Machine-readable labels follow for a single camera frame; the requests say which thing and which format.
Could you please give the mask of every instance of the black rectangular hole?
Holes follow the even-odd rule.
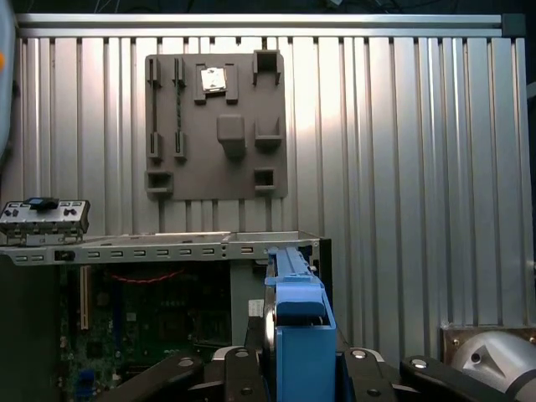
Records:
[[[166,188],[170,179],[169,173],[151,173],[149,174],[149,188]]]
[[[277,53],[276,52],[259,52],[257,53],[257,65],[259,72],[277,70]]]
[[[255,171],[255,186],[273,186],[274,171],[273,170],[257,170]]]

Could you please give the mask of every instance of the metal screw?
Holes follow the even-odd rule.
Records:
[[[178,362],[178,365],[181,367],[188,367],[193,364],[193,361],[191,358],[181,358],[181,361]]]
[[[426,369],[426,367],[428,366],[428,363],[425,362],[424,360],[420,360],[419,358],[415,358],[411,360],[411,365],[413,365],[415,368],[418,368],[418,369]]]
[[[366,358],[367,357],[367,354],[363,350],[354,350],[352,352],[352,355],[355,358]]]

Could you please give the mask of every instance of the aluminum profile wall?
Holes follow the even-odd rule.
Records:
[[[392,363],[437,356],[449,322],[534,321],[524,41],[501,38],[500,17],[19,23],[21,97],[3,202],[87,198],[92,235],[330,237],[338,325]],[[150,201],[146,56],[263,47],[285,59],[288,197]]]

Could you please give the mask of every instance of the motherboard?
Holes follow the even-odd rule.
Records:
[[[225,262],[60,268],[59,387],[94,400],[181,352],[210,360],[231,343]]]

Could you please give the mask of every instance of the gray mounting plate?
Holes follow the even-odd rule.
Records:
[[[220,77],[212,82],[213,91],[203,80],[202,71],[212,68],[225,71],[224,88]],[[149,195],[176,200],[285,197],[283,76],[277,51],[148,56]]]

